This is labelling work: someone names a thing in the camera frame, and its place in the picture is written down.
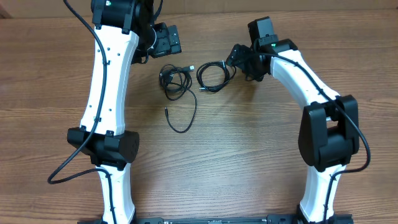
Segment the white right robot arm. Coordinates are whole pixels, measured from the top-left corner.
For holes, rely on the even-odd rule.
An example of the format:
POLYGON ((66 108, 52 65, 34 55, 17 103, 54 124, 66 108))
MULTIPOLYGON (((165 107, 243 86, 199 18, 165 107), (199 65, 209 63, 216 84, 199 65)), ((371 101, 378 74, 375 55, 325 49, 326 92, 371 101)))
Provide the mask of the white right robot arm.
POLYGON ((338 181, 359 150, 358 103, 324 84, 290 40, 280 40, 270 17, 248 24, 251 46, 234 45, 226 63, 238 67, 247 80, 271 75, 288 89, 302 110, 298 148, 307 164, 303 198, 297 214, 269 215, 268 223, 352 223, 337 215, 333 201, 338 181))

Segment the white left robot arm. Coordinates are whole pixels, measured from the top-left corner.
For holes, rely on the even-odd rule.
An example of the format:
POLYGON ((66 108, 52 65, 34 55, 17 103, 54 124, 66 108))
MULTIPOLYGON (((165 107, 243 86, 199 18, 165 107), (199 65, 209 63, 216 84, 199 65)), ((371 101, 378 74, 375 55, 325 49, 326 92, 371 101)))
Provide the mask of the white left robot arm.
POLYGON ((156 20, 161 8, 153 1, 96 0, 90 32, 95 60, 90 94, 80 125, 67 141, 90 157, 100 176, 104 213, 98 223, 133 223, 130 171, 139 134, 126 130, 124 107, 131 65, 181 52, 176 26, 156 20))

